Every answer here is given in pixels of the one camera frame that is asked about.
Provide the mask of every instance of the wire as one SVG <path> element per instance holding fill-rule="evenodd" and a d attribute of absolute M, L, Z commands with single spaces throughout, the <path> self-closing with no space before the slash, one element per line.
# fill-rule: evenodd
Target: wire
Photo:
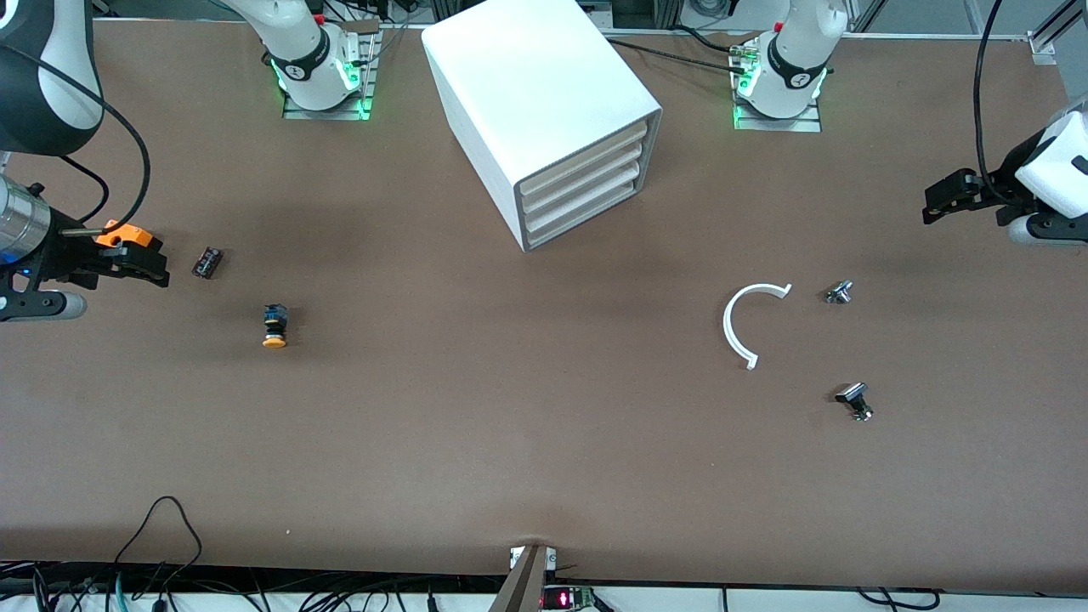
<path fill-rule="evenodd" d="M 150 578 L 148 578 L 147 584 L 144 585 L 144 589 L 140 591 L 133 591 L 133 601 L 139 600 L 141 597 L 147 595 L 147 591 L 151 590 L 151 585 L 154 584 L 154 579 L 159 577 L 159 572 L 162 572 L 162 568 L 165 565 L 166 565 L 165 561 L 160 561 L 159 564 L 156 565 L 154 573 L 151 574 Z"/>
<path fill-rule="evenodd" d="M 986 57 L 986 45 L 990 40 L 990 30 L 993 29 L 993 21 L 998 16 L 998 9 L 1001 8 L 1002 0 L 994 0 L 993 8 L 990 9 L 990 16 L 986 20 L 986 27 L 982 28 L 982 38 L 978 41 L 978 56 L 975 58 L 975 83 L 972 91 L 972 102 L 975 109 L 975 152 L 978 155 L 978 173 L 982 178 L 982 184 L 998 199 L 1006 205 L 1015 206 L 1011 199 L 999 192 L 990 179 L 990 172 L 986 169 L 986 149 L 982 146 L 982 60 Z"/>
<path fill-rule="evenodd" d="M 257 612 L 265 612 L 265 610 L 263 610 L 260 605 L 258 605 L 256 601 L 254 601 L 252 599 L 249 599 L 248 595 L 242 592 L 240 590 L 232 587 L 231 585 L 228 585 L 226 583 L 222 583 L 220 580 L 193 580 L 193 584 L 198 585 L 198 586 L 202 586 L 202 583 L 213 583 L 213 584 L 218 584 L 218 585 L 223 585 L 224 587 L 231 589 L 230 591 L 223 591 L 223 592 L 228 592 L 231 595 L 239 595 L 239 596 L 242 596 L 246 600 L 246 602 L 248 602 L 250 605 L 252 605 L 254 609 L 257 610 Z M 268 608 L 268 600 L 264 600 L 264 605 L 265 605 L 265 608 Z"/>
<path fill-rule="evenodd" d="M 125 603 L 125 591 L 121 588 L 121 572 L 118 572 L 118 577 L 114 579 L 114 586 L 118 589 L 118 610 L 121 610 L 121 612 L 128 612 L 128 604 Z"/>
<path fill-rule="evenodd" d="M 617 40 L 615 38 L 609 38 L 608 41 L 611 42 L 613 45 L 616 45 L 617 47 L 627 47 L 628 49 L 634 49 L 635 51 L 645 51 L 647 53 L 653 53 L 655 56 L 660 56 L 663 58 L 668 58 L 670 60 L 676 60 L 678 62 L 688 62 L 690 64 L 702 65 L 702 66 L 713 68 L 713 69 L 717 69 L 717 70 L 724 70 L 726 72 L 732 72 L 732 73 L 735 73 L 735 74 L 743 74 L 743 72 L 744 72 L 744 70 L 741 69 L 740 66 L 729 66 L 729 65 L 725 65 L 725 64 L 716 64 L 716 63 L 713 63 L 713 62 L 704 62 L 703 60 L 696 60 L 694 58 L 685 58 L 683 56 L 677 56 L 677 54 L 673 54 L 673 53 L 668 53 L 668 52 L 662 51 L 659 49 L 651 49 L 650 47 L 643 47 L 641 45 L 632 45 L 631 42 L 627 42 L 625 40 Z"/>
<path fill-rule="evenodd" d="M 895 601 L 894 599 L 891 598 L 891 595 L 888 593 L 888 589 L 883 587 L 877 587 L 877 590 L 880 591 L 880 595 L 885 596 L 883 599 L 877 599 L 875 597 L 869 596 L 868 593 L 865 592 L 865 589 L 863 589 L 862 587 L 857 587 L 857 595 L 862 596 L 862 598 L 865 599 L 865 601 L 868 601 L 869 603 L 876 603 L 877 605 L 887 605 L 888 608 L 891 609 L 891 612 L 898 612 L 900 608 L 902 608 L 903 610 L 917 610 L 918 612 L 927 612 L 929 610 L 937 609 L 937 607 L 941 604 L 941 593 L 937 591 L 931 591 L 934 595 L 932 603 L 926 605 L 915 605 L 912 603 L 903 603 L 902 601 Z"/>
<path fill-rule="evenodd" d="M 124 221 L 120 221 L 118 223 L 118 225 L 122 224 L 124 224 Z M 125 553 L 126 550 L 128 550 L 128 547 L 131 547 L 132 543 L 136 541 L 136 538 L 138 538 L 139 535 L 144 533 L 144 528 L 147 527 L 147 522 L 151 519 L 151 514 L 154 512 L 156 506 L 158 506 L 159 503 L 162 501 L 170 501 L 175 506 L 177 506 L 177 512 L 178 514 L 182 515 L 182 523 L 185 523 L 185 528 L 189 530 L 189 535 L 193 536 L 193 541 L 197 543 L 197 553 L 193 555 L 193 559 L 190 559 L 188 563 L 182 565 L 177 570 L 174 570 L 174 572 L 170 576 L 168 576 L 165 580 L 163 580 L 162 586 L 159 588 L 159 599 L 162 599 L 162 593 L 166 590 L 166 586 L 170 584 L 170 580 L 174 579 L 174 577 L 177 576 L 177 574 L 187 570 L 189 566 L 196 563 L 197 560 L 200 559 L 200 554 L 203 552 L 203 542 L 200 541 L 200 536 L 197 535 L 197 530 L 194 529 L 193 524 L 189 523 L 189 517 L 186 516 L 185 514 L 185 506 L 182 505 L 182 502 L 177 501 L 177 498 L 175 498 L 174 495 L 162 495 L 161 498 L 154 500 L 154 502 L 151 504 L 151 507 L 147 510 L 147 514 L 144 516 L 144 522 L 139 524 L 139 528 L 136 529 L 136 533 L 133 534 L 133 537 L 128 538 L 128 541 L 125 542 L 125 546 L 121 547 L 121 550 L 118 551 L 116 556 L 113 558 L 114 564 L 121 561 L 121 556 Z"/>
<path fill-rule="evenodd" d="M 102 207 L 106 206 L 107 200 L 110 199 L 110 186 L 106 184 L 106 180 L 104 179 L 102 179 L 98 174 L 95 174 L 94 172 L 91 172 L 90 170 L 88 170 L 85 166 L 83 166 L 78 161 L 72 159 L 71 157 L 69 157 L 66 155 L 62 155 L 61 156 L 61 161 L 63 161 L 64 163 L 71 166 L 72 168 L 75 168 L 79 172 L 83 172 L 87 176 L 90 176 L 96 183 L 98 183 L 98 186 L 102 188 L 102 199 L 100 199 L 98 201 L 98 206 L 96 206 L 95 208 L 92 208 L 90 210 L 90 212 L 88 212 L 88 213 L 84 215 L 83 217 L 76 219 L 81 223 L 86 223 L 87 221 L 90 220 L 91 217 L 98 215 L 102 210 Z"/>
<path fill-rule="evenodd" d="M 379 610 L 378 612 L 385 612 L 385 609 L 390 607 L 390 593 L 386 592 L 386 591 L 384 591 L 384 590 L 381 591 L 381 592 L 382 592 L 382 595 L 385 596 L 385 603 L 382 604 L 382 609 Z M 371 591 L 370 595 L 367 596 L 367 599 L 362 602 L 362 611 L 361 612 L 367 612 L 367 607 L 370 605 L 370 598 L 372 598 L 372 597 L 374 597 L 374 591 Z"/>
<path fill-rule="evenodd" d="M 374 57 L 366 59 L 366 60 L 359 60 L 357 62 L 353 62 L 353 64 L 356 68 L 362 68 L 364 65 L 369 65 L 369 64 L 372 64 L 375 61 L 378 61 L 378 58 L 381 58 L 382 53 L 384 53 L 386 49 L 388 49 L 390 47 L 392 47 L 393 44 L 397 41 L 397 39 L 399 39 L 401 36 L 404 36 L 405 30 L 408 29 L 408 24 L 409 23 L 411 23 L 411 15 L 408 15 L 408 17 L 405 19 L 405 23 L 400 24 L 400 27 L 397 28 L 396 34 L 393 35 L 393 38 L 390 39 L 388 42 L 382 42 L 382 48 L 379 49 L 376 53 L 374 53 Z"/>
<path fill-rule="evenodd" d="M 382 21 L 387 21 L 387 22 L 393 21 L 392 19 L 390 19 L 388 15 L 383 15 L 378 11 L 373 11 L 370 8 L 363 5 L 363 0 L 357 0 L 355 2 L 353 2 L 351 0 L 337 0 L 337 1 L 348 10 L 348 14 L 351 15 L 351 17 L 354 19 L 358 17 L 351 14 L 351 11 L 359 11 L 360 13 L 367 13 L 368 15 L 373 15 Z"/>
<path fill-rule="evenodd" d="M 260 582 L 257 579 L 257 572 L 254 568 L 249 568 L 249 575 L 254 577 L 254 586 L 257 587 L 257 592 L 261 593 L 261 601 L 264 602 L 265 612 L 272 612 L 272 607 L 269 605 L 269 598 L 264 596 L 264 589 L 261 588 Z"/>
<path fill-rule="evenodd" d="M 679 29 L 680 32 L 687 32 L 688 34 L 691 35 L 692 38 L 694 38 L 695 40 L 697 40 L 700 42 L 700 45 L 703 45 L 704 47 L 709 47 L 710 49 L 714 49 L 715 51 L 721 51 L 722 53 L 731 53 L 732 50 L 733 50 L 732 47 L 722 47 L 721 45 L 715 45 L 714 42 L 710 42 L 709 40 L 707 40 L 707 38 L 705 36 L 703 36 L 702 34 L 700 34 L 698 30 L 695 29 L 694 27 L 688 27 L 688 26 L 685 26 L 683 24 L 678 23 L 675 26 L 672 26 L 672 29 Z"/>
<path fill-rule="evenodd" d="M 133 218 L 133 216 L 136 215 L 136 211 L 139 210 L 140 205 L 144 204 L 144 197 L 147 196 L 147 187 L 151 183 L 151 156 L 147 152 L 147 145 L 144 143 L 144 138 L 140 137 L 139 132 L 137 132 L 136 128 L 133 127 L 132 123 L 128 123 L 128 120 L 125 119 L 123 114 L 118 112 L 118 109 L 110 106 L 110 103 L 107 102 L 104 99 L 102 99 L 101 96 L 91 91 L 84 84 L 79 83 L 75 78 L 72 78 L 60 69 L 53 66 L 51 63 L 39 60 L 38 58 L 35 58 L 34 56 L 30 56 L 25 51 L 16 49 L 2 40 L 0 40 L 0 49 L 10 51 L 28 62 L 37 64 L 39 68 L 45 69 L 46 71 L 52 73 L 54 76 L 57 76 L 64 83 L 67 83 L 69 85 L 74 87 L 76 91 L 79 91 L 84 96 L 87 96 L 88 98 L 97 102 L 100 107 L 102 107 L 102 110 L 113 115 L 113 119 L 116 119 L 118 123 L 120 123 L 121 126 L 124 127 L 128 132 L 128 134 L 133 137 L 133 140 L 136 142 L 136 146 L 139 147 L 140 158 L 143 159 L 144 162 L 144 180 L 140 183 L 139 192 L 136 194 L 136 199 L 133 200 L 133 205 L 128 209 L 128 212 L 125 212 L 125 215 L 120 220 L 118 220 L 116 224 L 113 227 L 120 228 L 121 225 L 127 223 Z M 106 234 L 109 232 L 110 230 L 108 228 L 102 228 L 101 233 Z"/>

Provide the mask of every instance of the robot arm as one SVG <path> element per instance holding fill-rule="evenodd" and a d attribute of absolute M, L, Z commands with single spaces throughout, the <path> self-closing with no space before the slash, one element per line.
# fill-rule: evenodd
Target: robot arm
<path fill-rule="evenodd" d="M 280 76 L 301 108 L 326 110 L 359 88 L 359 37 L 318 25 L 304 0 L 224 0 L 257 30 Z"/>
<path fill-rule="evenodd" d="M 99 94 L 90 2 L 0 0 L 0 41 L 48 62 Z M 38 65 L 0 61 L 0 150 L 62 156 L 95 135 L 102 107 Z"/>
<path fill-rule="evenodd" d="M 827 61 L 848 21 L 844 0 L 791 0 L 780 27 L 746 44 L 755 57 L 741 62 L 747 72 L 738 96 L 774 119 L 804 112 L 819 95 Z"/>
<path fill-rule="evenodd" d="M 356 34 L 318 25 L 304 0 L 226 1 L 257 29 L 299 107 L 329 109 L 359 88 Z M 95 135 L 101 103 L 44 68 L 101 97 L 90 12 L 89 0 L 0 0 L 0 150 L 60 157 Z M 47 281 L 87 290 L 100 276 L 169 284 L 154 236 L 127 224 L 87 230 L 49 206 L 44 189 L 0 175 L 0 321 L 83 315 L 81 295 L 40 289 Z M 16 277 L 25 289 L 15 289 Z"/>
<path fill-rule="evenodd" d="M 1088 243 L 1088 97 L 1017 145 L 990 179 L 1000 195 L 966 168 L 930 186 L 923 221 L 928 225 L 953 212 L 1000 206 L 998 225 L 1009 228 L 1013 242 Z"/>

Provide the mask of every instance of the silver cylinder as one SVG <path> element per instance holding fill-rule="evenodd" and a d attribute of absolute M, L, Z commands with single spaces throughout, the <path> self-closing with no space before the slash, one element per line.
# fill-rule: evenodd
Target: silver cylinder
<path fill-rule="evenodd" d="M 26 187 L 3 179 L 0 194 L 0 264 L 12 264 L 26 257 L 49 233 L 49 205 L 34 197 Z"/>

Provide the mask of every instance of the metal bracket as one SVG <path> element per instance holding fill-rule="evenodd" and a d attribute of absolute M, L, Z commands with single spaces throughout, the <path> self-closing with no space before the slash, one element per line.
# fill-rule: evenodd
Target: metal bracket
<path fill-rule="evenodd" d="M 521 553 L 526 551 L 526 547 L 515 547 L 510 549 L 510 570 L 518 564 L 518 560 L 521 559 Z M 555 549 L 547 549 L 547 566 L 545 567 L 548 572 L 555 572 Z"/>
<path fill-rule="evenodd" d="M 544 573 L 548 563 L 555 563 L 555 550 L 531 544 L 510 550 L 510 560 L 517 560 L 510 575 L 503 582 L 489 612 L 537 612 L 544 592 Z"/>
<path fill-rule="evenodd" d="M 1038 27 L 1027 33 L 1028 42 L 1031 45 L 1031 59 L 1036 65 L 1055 63 L 1054 41 L 1073 27 L 1083 15 L 1083 0 L 1065 0 L 1042 20 Z"/>

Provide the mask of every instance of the metal base plate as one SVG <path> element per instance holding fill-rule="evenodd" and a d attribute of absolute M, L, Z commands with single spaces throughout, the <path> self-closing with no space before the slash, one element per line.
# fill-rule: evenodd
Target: metal base plate
<path fill-rule="evenodd" d="M 284 95 L 284 119 L 312 119 L 319 121 L 367 121 L 374 100 L 374 84 L 378 81 L 379 53 L 382 50 L 384 30 L 374 34 L 359 34 L 359 52 L 347 58 L 348 61 L 361 60 L 361 68 L 354 69 L 349 75 L 359 79 L 359 88 L 344 99 L 343 102 L 326 110 L 307 110 L 295 103 L 289 96 Z"/>

